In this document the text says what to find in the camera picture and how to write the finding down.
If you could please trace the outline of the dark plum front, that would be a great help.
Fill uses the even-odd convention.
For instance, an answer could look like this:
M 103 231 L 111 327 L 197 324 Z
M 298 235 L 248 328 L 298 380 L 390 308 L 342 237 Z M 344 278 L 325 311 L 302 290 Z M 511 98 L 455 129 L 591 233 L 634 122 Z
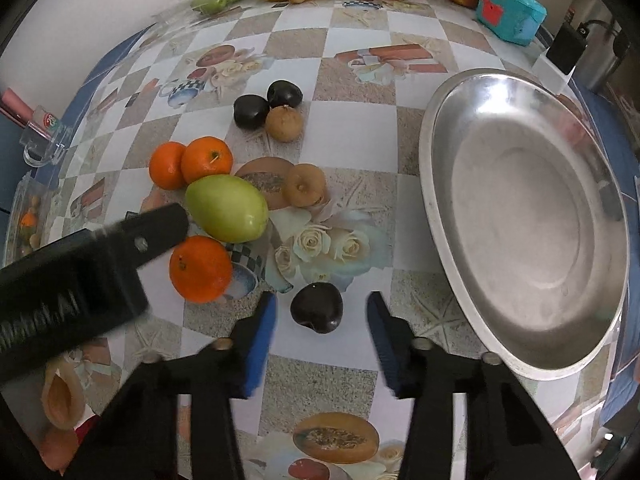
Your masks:
M 343 298 L 331 283 L 312 283 L 296 294 L 290 312 L 298 325 L 317 334 L 329 334 L 342 322 Z

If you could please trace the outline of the dark plum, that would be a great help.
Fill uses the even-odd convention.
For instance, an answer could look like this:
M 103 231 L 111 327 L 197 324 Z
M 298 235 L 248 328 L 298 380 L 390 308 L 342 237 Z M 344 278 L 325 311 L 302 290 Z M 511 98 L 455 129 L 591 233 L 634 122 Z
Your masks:
M 241 129 L 256 130 L 266 121 L 271 110 L 268 101 L 256 94 L 239 96 L 233 103 L 233 120 Z
M 279 106 L 296 108 L 303 101 L 303 92 L 291 81 L 276 80 L 267 90 L 267 101 L 271 108 Z
M 329 334 L 342 322 L 343 298 L 331 283 L 312 283 L 296 294 L 290 312 L 298 325 L 317 334 Z

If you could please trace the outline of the green mango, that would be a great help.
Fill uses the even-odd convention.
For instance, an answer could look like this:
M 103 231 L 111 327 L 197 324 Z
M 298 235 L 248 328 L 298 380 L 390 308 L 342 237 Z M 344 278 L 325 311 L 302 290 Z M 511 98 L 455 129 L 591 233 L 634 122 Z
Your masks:
M 213 174 L 189 184 L 184 206 L 202 230 L 224 243 L 258 240 L 269 220 L 262 192 L 231 174 Z

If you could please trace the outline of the brown sapota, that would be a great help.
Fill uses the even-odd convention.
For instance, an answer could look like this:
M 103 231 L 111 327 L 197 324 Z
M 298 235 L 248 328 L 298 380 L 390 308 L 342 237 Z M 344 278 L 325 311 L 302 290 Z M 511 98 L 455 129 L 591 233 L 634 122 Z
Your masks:
M 326 176 L 317 166 L 295 165 L 288 170 L 282 193 L 291 206 L 307 208 L 317 205 L 326 198 Z
M 270 110 L 265 121 L 268 136 L 283 143 L 295 141 L 303 133 L 303 116 L 292 107 L 282 105 Z

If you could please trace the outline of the orange tangerine with stem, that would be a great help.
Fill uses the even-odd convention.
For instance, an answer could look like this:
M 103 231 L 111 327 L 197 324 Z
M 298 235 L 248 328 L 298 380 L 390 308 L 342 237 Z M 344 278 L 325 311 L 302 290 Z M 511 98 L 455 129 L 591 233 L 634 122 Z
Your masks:
M 214 136 L 192 141 L 181 157 L 183 179 L 191 184 L 213 174 L 231 174 L 233 155 L 228 144 Z

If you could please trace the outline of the clear plastic fruit box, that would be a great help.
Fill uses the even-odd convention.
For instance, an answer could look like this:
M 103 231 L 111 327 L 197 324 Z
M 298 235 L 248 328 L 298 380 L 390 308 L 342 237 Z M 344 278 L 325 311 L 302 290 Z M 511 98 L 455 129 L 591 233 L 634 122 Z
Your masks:
M 18 182 L 6 231 L 3 255 L 5 266 L 39 248 L 51 197 L 50 188 L 30 174 L 25 174 Z

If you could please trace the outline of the clear glass mug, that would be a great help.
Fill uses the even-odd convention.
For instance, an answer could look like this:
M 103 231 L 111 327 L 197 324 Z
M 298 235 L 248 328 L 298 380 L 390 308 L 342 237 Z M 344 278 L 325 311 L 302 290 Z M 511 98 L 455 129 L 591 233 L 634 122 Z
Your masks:
M 38 106 L 21 136 L 24 162 L 34 168 L 56 165 L 70 148 L 73 134 L 72 128 Z

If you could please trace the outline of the steel oval tray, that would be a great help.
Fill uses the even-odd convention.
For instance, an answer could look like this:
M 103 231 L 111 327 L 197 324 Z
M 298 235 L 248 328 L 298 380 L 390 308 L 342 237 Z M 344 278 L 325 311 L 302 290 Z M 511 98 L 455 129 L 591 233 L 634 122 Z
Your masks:
M 587 125 L 536 82 L 466 70 L 427 104 L 419 168 L 439 259 L 484 346 L 533 380 L 585 368 L 629 269 L 620 187 Z

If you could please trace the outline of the floral plastic tablecloth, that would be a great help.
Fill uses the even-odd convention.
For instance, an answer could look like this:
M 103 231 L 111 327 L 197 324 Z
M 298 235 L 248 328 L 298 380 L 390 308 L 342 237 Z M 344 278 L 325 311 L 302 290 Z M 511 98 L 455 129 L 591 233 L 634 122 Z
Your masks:
M 107 55 L 63 124 L 73 140 L 51 169 L 51 203 L 40 244 L 151 207 L 181 202 L 151 180 L 153 151 L 214 136 L 233 171 L 270 200 L 260 240 L 232 248 L 238 282 L 208 304 L 183 299 L 167 257 L 142 268 L 150 312 L 129 328 L 67 353 L 85 415 L 99 414 L 138 363 L 187 356 L 221 335 L 274 289 L 280 301 L 266 381 L 233 405 L 250 478 L 303 465 L 292 435 L 327 412 L 370 422 L 374 455 L 350 465 L 355 479 L 396 477 L 409 403 L 384 387 L 366 333 L 364 300 L 379 290 L 416 332 L 462 356 L 485 349 L 442 270 L 420 187 L 419 136 L 427 102 L 448 78 L 476 68 L 533 78 L 542 45 L 507 44 L 446 0 L 320 0 L 300 6 L 245 0 L 196 24 L 162 27 Z M 239 96 L 267 99 L 276 80 L 302 90 L 303 133 L 290 143 L 265 124 L 241 129 Z M 298 164 L 319 167 L 326 198 L 291 206 L 282 186 Z M 343 298 L 340 326 L 317 334 L 292 319 L 291 302 L 312 283 Z

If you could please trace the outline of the brown sapota by plums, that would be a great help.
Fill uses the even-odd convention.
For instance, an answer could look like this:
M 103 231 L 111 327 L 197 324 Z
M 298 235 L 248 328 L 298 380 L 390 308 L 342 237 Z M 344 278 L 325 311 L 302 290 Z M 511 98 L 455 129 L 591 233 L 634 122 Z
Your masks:
M 303 116 L 292 107 L 282 105 L 270 110 L 265 121 L 268 136 L 283 143 L 295 141 L 303 133 Z

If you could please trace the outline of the dark plum left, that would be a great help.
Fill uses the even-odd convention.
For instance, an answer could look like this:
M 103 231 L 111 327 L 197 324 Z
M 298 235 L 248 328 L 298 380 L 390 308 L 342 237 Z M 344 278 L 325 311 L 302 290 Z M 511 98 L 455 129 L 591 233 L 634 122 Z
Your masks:
M 233 120 L 241 129 L 256 130 L 266 121 L 271 110 L 268 101 L 256 94 L 239 96 L 233 103 Z

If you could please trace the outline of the dark plum right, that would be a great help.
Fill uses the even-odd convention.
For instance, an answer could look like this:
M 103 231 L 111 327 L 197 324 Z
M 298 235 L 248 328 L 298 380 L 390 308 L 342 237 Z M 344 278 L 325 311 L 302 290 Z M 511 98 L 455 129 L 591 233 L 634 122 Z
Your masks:
M 303 92 L 291 81 L 276 80 L 267 90 L 267 101 L 271 108 L 279 106 L 296 108 L 303 101 Z

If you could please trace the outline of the black charger on white base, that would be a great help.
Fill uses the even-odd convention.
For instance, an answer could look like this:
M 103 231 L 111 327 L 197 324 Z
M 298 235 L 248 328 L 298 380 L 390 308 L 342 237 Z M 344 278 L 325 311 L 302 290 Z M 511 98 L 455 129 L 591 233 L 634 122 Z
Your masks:
M 579 59 L 587 47 L 588 28 L 584 24 L 574 28 L 564 23 L 552 44 L 536 59 L 532 73 L 552 94 L 561 94 L 572 78 Z

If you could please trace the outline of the steel thermos flask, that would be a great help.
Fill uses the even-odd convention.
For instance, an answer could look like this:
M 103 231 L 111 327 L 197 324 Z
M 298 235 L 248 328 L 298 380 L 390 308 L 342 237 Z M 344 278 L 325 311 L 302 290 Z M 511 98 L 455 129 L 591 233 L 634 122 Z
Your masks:
M 574 78 L 588 90 L 598 92 L 626 56 L 629 39 L 602 0 L 572 0 L 565 21 L 586 40 Z

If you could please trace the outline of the teal plastic box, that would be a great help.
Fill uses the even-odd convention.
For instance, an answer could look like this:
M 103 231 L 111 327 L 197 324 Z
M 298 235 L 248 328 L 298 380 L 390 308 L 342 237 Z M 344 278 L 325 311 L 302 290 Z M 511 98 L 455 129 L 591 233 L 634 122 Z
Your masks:
M 547 16 L 537 0 L 478 0 L 477 19 L 501 40 L 528 46 Z

